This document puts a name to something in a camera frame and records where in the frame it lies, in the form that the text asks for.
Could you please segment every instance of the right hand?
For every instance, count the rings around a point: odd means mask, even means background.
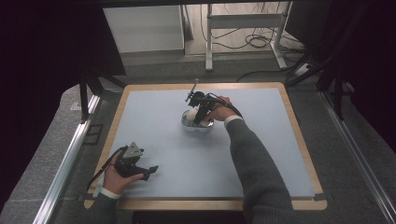
[[[219,98],[221,100],[227,102],[227,104],[230,104],[230,105],[232,104],[229,97],[220,96]],[[224,121],[232,115],[236,115],[236,114],[230,108],[225,107],[224,105],[221,105],[221,104],[215,104],[212,112],[210,112],[209,114],[206,115],[206,117],[204,118],[204,121],[209,121],[210,119]]]

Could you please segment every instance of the wall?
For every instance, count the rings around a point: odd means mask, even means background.
[[[341,62],[345,81],[354,89],[352,103],[396,153],[395,21],[395,1],[372,1],[344,48]]]
[[[180,6],[104,9],[120,53],[184,49]]]

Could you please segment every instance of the wrist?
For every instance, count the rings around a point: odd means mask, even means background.
[[[236,115],[235,112],[233,112],[233,110],[231,110],[231,108],[228,108],[226,106],[223,106],[220,111],[220,116],[221,116],[221,120],[224,121],[227,118]]]
[[[115,193],[109,189],[106,189],[105,187],[101,188],[100,192],[104,195],[106,195],[108,198],[118,200],[121,197],[121,194]]]
[[[103,185],[103,188],[108,190],[108,191],[110,191],[110,192],[112,192],[112,193],[114,193],[114,194],[118,194],[118,195],[121,195],[122,192],[123,192],[123,187],[122,186],[117,186],[116,184],[111,185],[111,184],[105,183]]]
[[[226,120],[224,120],[224,127],[226,127],[227,128],[227,124],[230,122],[230,121],[232,121],[232,120],[234,120],[234,119],[241,119],[241,120],[243,120],[243,118],[241,118],[240,116],[237,116],[237,115],[231,115],[231,116],[229,116]]]

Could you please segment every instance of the hand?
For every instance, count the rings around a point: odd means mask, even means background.
[[[113,157],[113,160],[111,160],[110,164],[116,163],[117,157],[120,155],[120,153],[121,152],[117,153]],[[117,173],[116,169],[114,168],[114,165],[109,165],[105,170],[105,181],[103,187],[115,194],[122,194],[123,190],[128,185],[141,178],[143,178],[143,174],[133,175],[124,178]]]
[[[227,104],[231,104],[231,101],[230,101],[229,97],[220,96],[219,98],[221,100],[227,102]],[[230,108],[225,107],[224,105],[221,105],[221,104],[215,104],[215,106],[213,107],[212,112],[210,112],[209,114],[206,115],[206,117],[204,118],[204,121],[208,121],[210,119],[216,119],[218,121],[224,121],[224,120],[226,120],[228,117],[230,117],[232,115],[236,115],[236,114]]]

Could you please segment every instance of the left hand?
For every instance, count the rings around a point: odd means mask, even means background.
[[[117,153],[113,157],[113,160],[111,160],[110,164],[116,163],[117,157],[120,155],[120,153],[121,152]],[[114,165],[109,165],[105,170],[105,180],[103,187],[115,194],[122,194],[122,192],[128,185],[132,184],[133,182],[141,178],[143,178],[143,174],[132,175],[124,178],[117,173],[116,169],[114,168]]]

